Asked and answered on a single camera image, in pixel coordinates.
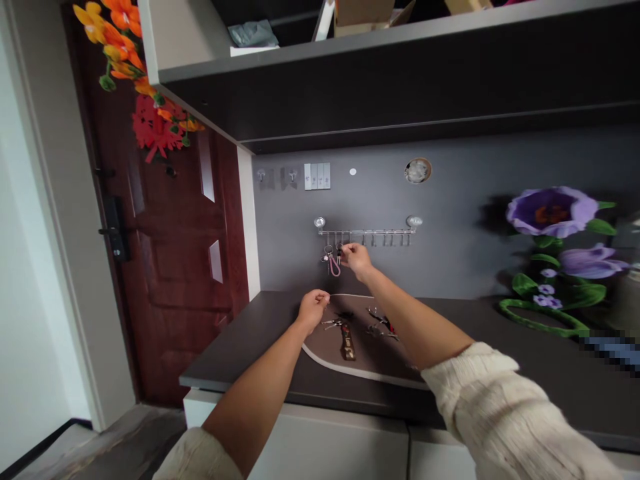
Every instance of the brown tray mat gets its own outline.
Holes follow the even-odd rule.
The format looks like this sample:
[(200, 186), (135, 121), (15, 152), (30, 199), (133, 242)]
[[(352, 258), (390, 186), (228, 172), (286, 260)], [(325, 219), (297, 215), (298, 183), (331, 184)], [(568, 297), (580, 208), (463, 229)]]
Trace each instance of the brown tray mat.
[(318, 325), (305, 341), (305, 351), (322, 366), (348, 375), (428, 390), (420, 372), (412, 366), (402, 342), (367, 333), (369, 325), (377, 325), (380, 330), (388, 332), (384, 325), (370, 316), (368, 307), (377, 308), (377, 314), (384, 316), (373, 297), (338, 293), (331, 296), (331, 303), (322, 317), (322, 321), (330, 321), (339, 318), (338, 313), (353, 312), (353, 317), (347, 323), (355, 349), (354, 361), (345, 360), (342, 356), (340, 327), (325, 330), (328, 325)]

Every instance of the small purple flower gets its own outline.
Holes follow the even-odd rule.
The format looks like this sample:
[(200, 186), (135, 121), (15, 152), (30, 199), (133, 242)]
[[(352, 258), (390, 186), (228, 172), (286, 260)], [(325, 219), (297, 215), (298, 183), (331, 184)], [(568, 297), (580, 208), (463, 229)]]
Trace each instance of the small purple flower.
[(562, 271), (567, 275), (590, 280), (603, 279), (629, 268), (626, 262), (608, 260), (614, 253), (614, 249), (597, 243), (592, 249), (565, 250), (558, 260), (562, 264)]
[(541, 307), (546, 307), (549, 304), (549, 300), (546, 295), (534, 295), (533, 301), (536, 302)]
[(553, 295), (555, 288), (552, 285), (538, 285), (538, 291), (540, 293), (546, 293), (547, 295)]
[(569, 187), (525, 190), (507, 209), (507, 220), (525, 235), (566, 238), (587, 228), (598, 202)]
[(562, 302), (553, 297), (547, 297), (547, 306), (554, 310), (560, 310), (562, 308)]
[(554, 278), (557, 274), (558, 272), (554, 269), (544, 269), (540, 272), (540, 275), (546, 278)]

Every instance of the countertop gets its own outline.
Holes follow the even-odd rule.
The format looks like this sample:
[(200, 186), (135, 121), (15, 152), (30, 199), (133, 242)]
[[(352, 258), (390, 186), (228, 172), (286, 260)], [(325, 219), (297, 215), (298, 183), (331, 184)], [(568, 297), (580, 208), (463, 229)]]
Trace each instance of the countertop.
[[(263, 291), (182, 374), (186, 387), (225, 392), (288, 328), (301, 296)], [(496, 299), (419, 299), (520, 364), (569, 423), (604, 449), (640, 454), (640, 379), (577, 342), (522, 327)], [(444, 429), (431, 392), (396, 387), (322, 367), (304, 351), (285, 400), (311, 407), (406, 420)]]

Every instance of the white knit sleeve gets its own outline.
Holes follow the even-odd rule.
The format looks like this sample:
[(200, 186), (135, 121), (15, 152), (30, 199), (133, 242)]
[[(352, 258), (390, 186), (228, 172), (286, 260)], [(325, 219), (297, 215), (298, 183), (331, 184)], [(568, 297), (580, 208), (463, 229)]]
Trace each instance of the white knit sleeve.
[(173, 446), (153, 480), (244, 480), (214, 436), (201, 428), (187, 430)]
[(422, 372), (447, 429), (475, 460), (478, 479), (621, 479), (518, 369), (512, 358), (474, 343)]

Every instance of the key hook rack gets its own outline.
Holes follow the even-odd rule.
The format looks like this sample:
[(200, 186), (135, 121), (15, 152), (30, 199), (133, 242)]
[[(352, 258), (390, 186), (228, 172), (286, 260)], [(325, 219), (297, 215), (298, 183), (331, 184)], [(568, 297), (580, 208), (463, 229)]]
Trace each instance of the key hook rack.
[[(400, 246), (410, 246), (411, 236), (415, 234), (416, 228), (422, 225), (422, 218), (412, 215), (407, 218), (408, 229), (404, 230), (324, 230), (324, 226), (327, 221), (323, 217), (318, 217), (313, 221), (313, 224), (318, 228), (318, 235), (326, 236), (327, 242), (331, 237), (334, 238), (335, 243), (351, 243), (355, 241), (361, 241), (362, 245), (371, 237), (371, 246), (375, 247), (375, 238), (382, 237), (382, 246), (393, 246), (393, 238), (400, 236)], [(390, 237), (391, 241), (387, 243), (387, 238)]]

